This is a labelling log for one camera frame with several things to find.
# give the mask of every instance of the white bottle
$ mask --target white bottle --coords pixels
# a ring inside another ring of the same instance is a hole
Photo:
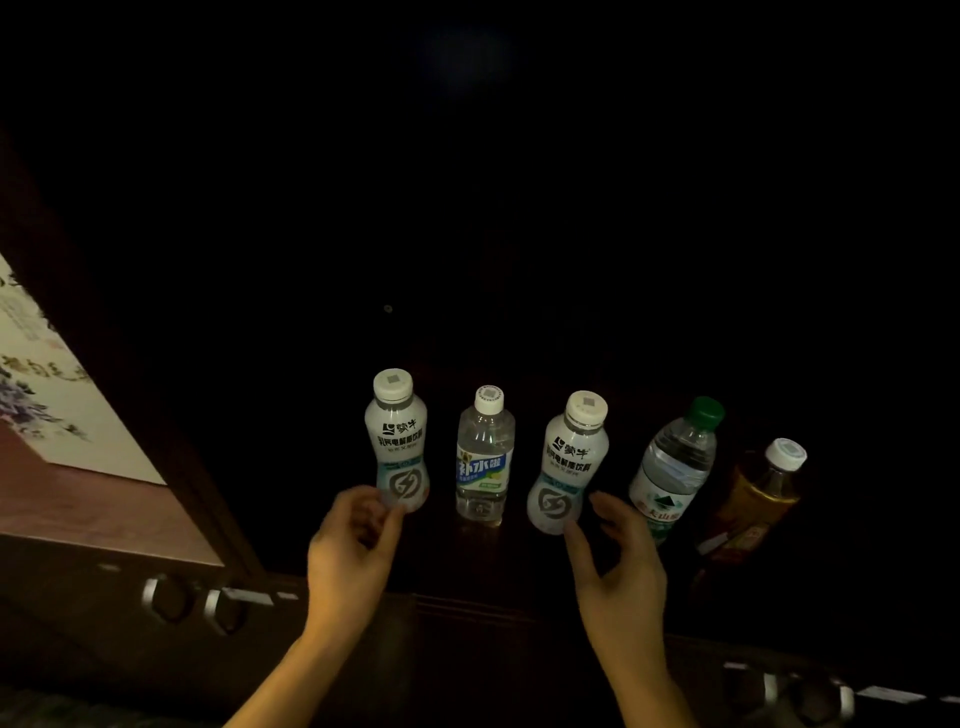
[[[530,523],[543,533],[563,533],[567,521],[580,518],[584,489],[610,449],[606,419],[604,399],[581,390],[570,395],[566,412],[546,426],[540,477],[527,497]]]
[[[503,390],[486,384],[457,428],[457,513],[500,525],[514,458],[516,420],[503,408]]]
[[[402,369],[385,369],[375,376],[373,394],[364,421],[376,454],[376,487],[383,491],[385,505],[402,502],[407,513],[413,513],[430,493],[423,465],[426,405]]]

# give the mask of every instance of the green bottle cap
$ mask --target green bottle cap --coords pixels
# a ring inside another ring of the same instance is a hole
[[[712,432],[723,422],[723,405],[712,397],[698,397],[690,404],[685,419],[694,427]]]

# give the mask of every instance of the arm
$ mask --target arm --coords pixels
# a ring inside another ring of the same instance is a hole
[[[619,498],[590,496],[604,533],[620,544],[620,563],[601,577],[580,526],[568,522],[566,549],[580,616],[610,680],[627,728],[696,728],[670,679],[663,649],[666,573],[643,517]]]
[[[403,506],[371,486],[344,491],[310,542],[303,634],[227,728],[305,728],[370,622],[394,560]],[[370,548],[365,544],[376,543]]]

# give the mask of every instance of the right hand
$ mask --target right hand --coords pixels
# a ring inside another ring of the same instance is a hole
[[[610,523],[604,533],[620,544],[620,563],[601,577],[584,532],[575,521],[564,528],[580,616],[600,665],[616,680],[667,677],[663,651],[666,572],[645,519],[607,493],[589,496],[596,514]]]

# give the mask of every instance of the white bottle cap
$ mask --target white bottle cap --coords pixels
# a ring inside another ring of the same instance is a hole
[[[581,389],[566,401],[566,416],[585,429],[594,429],[607,419],[607,401],[595,392]]]
[[[788,473],[799,470],[806,460],[806,450],[785,437],[778,437],[770,443],[766,455],[771,465]]]
[[[473,398],[473,406],[481,415],[498,415],[503,412],[503,390],[492,384],[484,384]]]
[[[382,402],[410,399],[414,393],[414,378],[402,369],[385,369],[373,378],[373,394]]]

